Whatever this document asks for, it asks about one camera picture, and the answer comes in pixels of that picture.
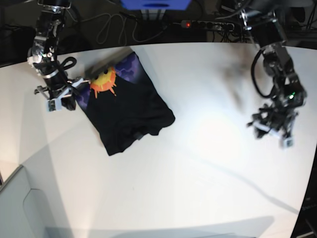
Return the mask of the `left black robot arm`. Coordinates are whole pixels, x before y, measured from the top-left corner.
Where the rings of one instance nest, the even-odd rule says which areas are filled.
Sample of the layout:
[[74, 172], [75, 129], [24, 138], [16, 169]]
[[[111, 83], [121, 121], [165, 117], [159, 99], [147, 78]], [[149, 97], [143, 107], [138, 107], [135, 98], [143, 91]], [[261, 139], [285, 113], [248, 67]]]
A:
[[[294, 144], [292, 132], [298, 116], [296, 109], [305, 104], [307, 92], [283, 45], [286, 36], [275, 15], [275, 10], [283, 4], [282, 0], [240, 0], [236, 10], [244, 29], [259, 46], [251, 65], [253, 85], [262, 98], [271, 100], [270, 105], [264, 104], [252, 115], [247, 126], [253, 127], [257, 139], [272, 135], [280, 140], [281, 147], [289, 148]], [[255, 77], [255, 66], [260, 57], [263, 58], [266, 74], [272, 78], [272, 89], [266, 95], [260, 90]]]

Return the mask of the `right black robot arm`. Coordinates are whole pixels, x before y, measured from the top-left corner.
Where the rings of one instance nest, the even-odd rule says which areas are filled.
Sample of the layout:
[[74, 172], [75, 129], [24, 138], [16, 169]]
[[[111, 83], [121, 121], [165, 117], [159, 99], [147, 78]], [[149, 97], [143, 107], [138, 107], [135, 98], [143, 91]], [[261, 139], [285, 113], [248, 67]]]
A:
[[65, 26], [65, 12], [71, 8], [70, 0], [39, 0], [43, 7], [36, 23], [36, 34], [33, 46], [29, 50], [27, 62], [35, 69], [44, 82], [34, 94], [42, 94], [47, 101], [50, 112], [66, 108], [76, 109], [76, 96], [82, 85], [89, 80], [82, 77], [68, 78], [66, 71], [77, 64], [74, 57], [67, 57], [63, 62], [57, 59], [59, 35]]

